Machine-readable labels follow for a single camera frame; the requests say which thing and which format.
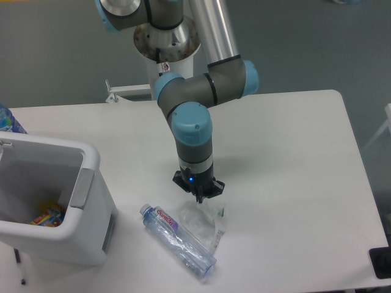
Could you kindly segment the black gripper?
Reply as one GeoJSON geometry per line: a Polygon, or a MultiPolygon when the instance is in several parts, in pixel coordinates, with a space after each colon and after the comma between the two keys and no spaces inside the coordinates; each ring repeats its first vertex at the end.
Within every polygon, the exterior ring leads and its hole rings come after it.
{"type": "Polygon", "coordinates": [[[198,195],[200,195],[200,203],[204,199],[211,199],[221,195],[225,188],[225,184],[222,181],[214,180],[213,165],[202,173],[191,173],[180,168],[180,170],[175,172],[172,181],[186,193],[195,196],[196,202],[199,201],[198,195]]]}

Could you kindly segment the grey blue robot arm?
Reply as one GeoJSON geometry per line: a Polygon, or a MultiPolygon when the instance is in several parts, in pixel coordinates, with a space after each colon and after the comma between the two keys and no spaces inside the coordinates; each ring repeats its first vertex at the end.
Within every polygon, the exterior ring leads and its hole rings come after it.
{"type": "Polygon", "coordinates": [[[150,80],[175,139],[180,168],[173,181],[201,203],[224,190],[213,173],[209,109],[253,94],[255,65],[239,54],[225,1],[97,1],[109,31],[134,28],[137,50],[157,66],[150,80]]]}

